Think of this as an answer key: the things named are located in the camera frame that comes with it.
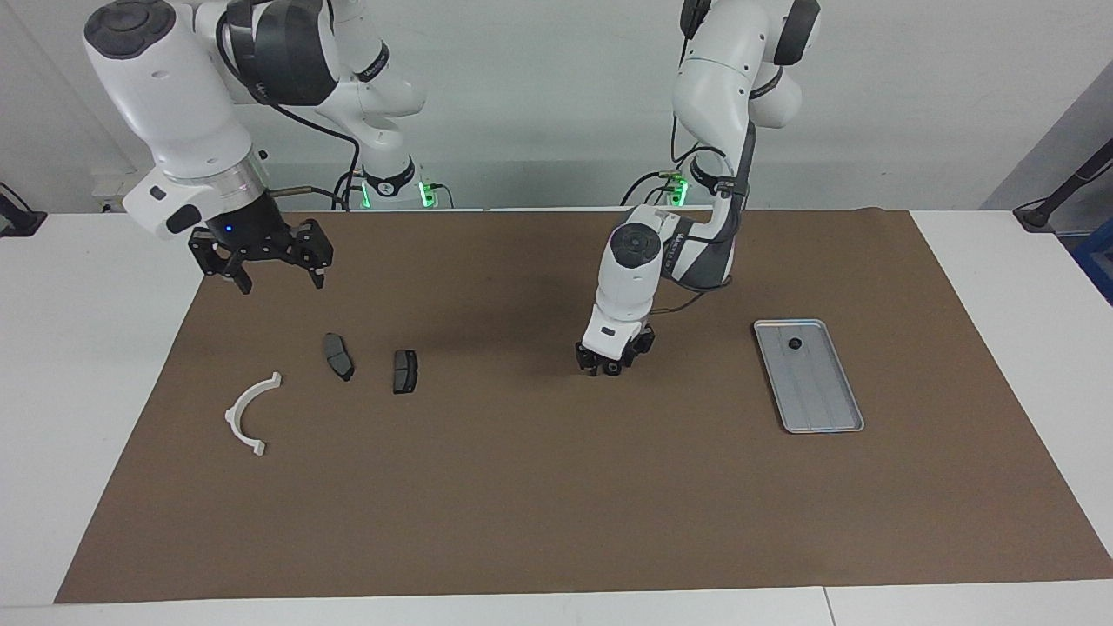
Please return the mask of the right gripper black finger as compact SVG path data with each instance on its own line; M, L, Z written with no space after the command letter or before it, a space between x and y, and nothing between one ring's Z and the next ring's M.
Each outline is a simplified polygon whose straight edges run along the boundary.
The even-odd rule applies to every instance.
M230 281L244 296L252 293L253 281L243 268L245 256L240 250L226 247L214 236L191 236L190 252L206 276L218 275L223 280Z
M325 272L333 264L334 247L316 219L306 219L290 229L290 257L306 268L315 288L323 288Z

